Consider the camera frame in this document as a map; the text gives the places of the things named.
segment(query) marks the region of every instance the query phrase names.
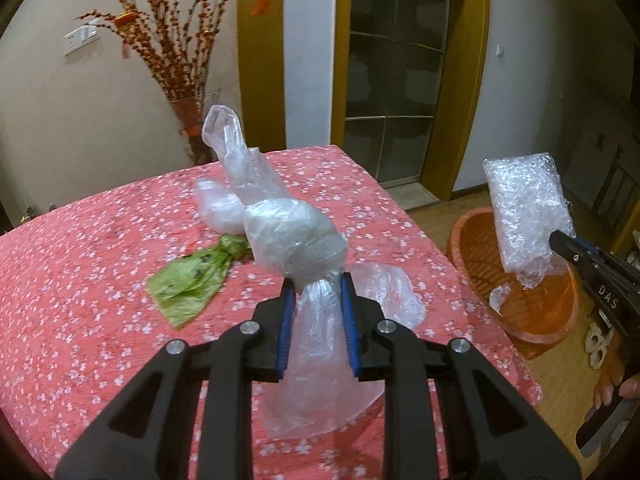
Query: basket rim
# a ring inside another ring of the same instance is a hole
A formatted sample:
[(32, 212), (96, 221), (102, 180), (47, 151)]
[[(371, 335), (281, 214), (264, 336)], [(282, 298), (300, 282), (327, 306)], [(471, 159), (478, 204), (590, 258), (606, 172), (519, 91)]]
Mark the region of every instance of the basket rim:
[(492, 309), (488, 305), (488, 303), (484, 300), (482, 295), (476, 290), (473, 280), (471, 280), (471, 277), (469, 276), (469, 273), (466, 270), (466, 265), (465, 265), (464, 259), (462, 258), (462, 254), (460, 252), (460, 237), (462, 234), (462, 229), (465, 226), (466, 222), (470, 218), (473, 218), (478, 215), (486, 215), (486, 214), (493, 215), (494, 214), (493, 208), (478, 207), (475, 209), (471, 209), (470, 211), (467, 211), (466, 213), (461, 215), (456, 220), (456, 222), (453, 224), (453, 227), (451, 228), (451, 231), (449, 232), (449, 240), (447, 241), (447, 256), (449, 257), (449, 260), (451, 261), (453, 266), (456, 267), (458, 272), (460, 272), (460, 274), (462, 274), (466, 279), (468, 279), (469, 284), (471, 285), (471, 288), (474, 294), (476, 295), (476, 297), (478, 298), (478, 300), (486, 306), (486, 309), (489, 311), (490, 315), (500, 323), (500, 326), (508, 335), (513, 336), (517, 339), (520, 339), (521, 341), (532, 343), (532, 344), (538, 344), (538, 345), (548, 346), (548, 345), (554, 345), (556, 343), (559, 343), (560, 341), (562, 341), (562, 339), (564, 339), (568, 335), (568, 333), (574, 327), (575, 321), (577, 320), (577, 317), (578, 317), (580, 296), (578, 294), (578, 285), (575, 279), (573, 269), (567, 262), (563, 261), (569, 273), (570, 282), (568, 284), (568, 287), (571, 288), (573, 292), (573, 297), (574, 297), (571, 314), (567, 319), (566, 323), (562, 325), (562, 327), (560, 327), (556, 332), (553, 332), (551, 334), (535, 334), (535, 333), (526, 332), (525, 330), (521, 330), (517, 328), (512, 323), (510, 323), (507, 319), (504, 319), (502, 316), (500, 316), (500, 314), (498, 314), (494, 309)]

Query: door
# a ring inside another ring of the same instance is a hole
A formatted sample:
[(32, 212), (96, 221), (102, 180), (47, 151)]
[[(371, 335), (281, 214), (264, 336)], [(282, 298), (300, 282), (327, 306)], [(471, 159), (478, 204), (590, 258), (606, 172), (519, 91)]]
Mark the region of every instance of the door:
[(383, 187), (420, 179), (448, 13), (449, 0), (351, 0), (342, 147)]

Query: silver bolt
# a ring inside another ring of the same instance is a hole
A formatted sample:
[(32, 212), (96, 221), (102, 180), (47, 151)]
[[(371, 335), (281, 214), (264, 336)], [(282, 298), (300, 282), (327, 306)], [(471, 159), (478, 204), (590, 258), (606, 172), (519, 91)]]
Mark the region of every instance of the silver bolt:
[(453, 351), (459, 354), (466, 354), (471, 349), (471, 343), (461, 337), (454, 339), (450, 344)]
[(182, 339), (174, 339), (169, 341), (164, 348), (168, 354), (178, 355), (184, 352), (186, 345)]
[(390, 319), (383, 319), (376, 325), (376, 328), (383, 334), (391, 334), (396, 331), (398, 326)]
[(252, 335), (260, 330), (260, 325), (255, 321), (245, 321), (240, 325), (240, 332), (244, 335)]

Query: tied green bag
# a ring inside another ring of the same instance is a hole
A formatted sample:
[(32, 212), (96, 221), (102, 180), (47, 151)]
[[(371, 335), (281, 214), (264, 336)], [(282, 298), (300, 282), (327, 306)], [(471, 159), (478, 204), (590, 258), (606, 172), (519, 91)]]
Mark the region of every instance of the tied green bag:
[(231, 263), (251, 257), (243, 236), (222, 235), (215, 247), (170, 262), (146, 280), (146, 291), (173, 328), (201, 313), (226, 280)]

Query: red floral tablecloth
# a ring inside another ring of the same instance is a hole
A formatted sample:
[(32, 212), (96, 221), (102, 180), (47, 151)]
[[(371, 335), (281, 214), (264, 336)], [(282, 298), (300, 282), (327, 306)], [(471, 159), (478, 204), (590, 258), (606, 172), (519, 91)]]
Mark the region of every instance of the red floral tablecloth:
[[(468, 338), (524, 397), (541, 399), (520, 354), (466, 280), (361, 167), (335, 146), (267, 157), (293, 195), (349, 237), (349, 261), (404, 268), (427, 308), (421, 337)], [(0, 237), (0, 407), (46, 471), (169, 339), (216, 339), (279, 292), (279, 277), (253, 262), (235, 264), (222, 291), (185, 329), (176, 332), (162, 318), (146, 293), (147, 277), (218, 237), (192, 199), (199, 176), (222, 179), (222, 168), (189, 168), (100, 193)], [(254, 385), (256, 408), (260, 391)], [(269, 439), (256, 409), (255, 477), (379, 478), (382, 405), (341, 431), (295, 441)]]

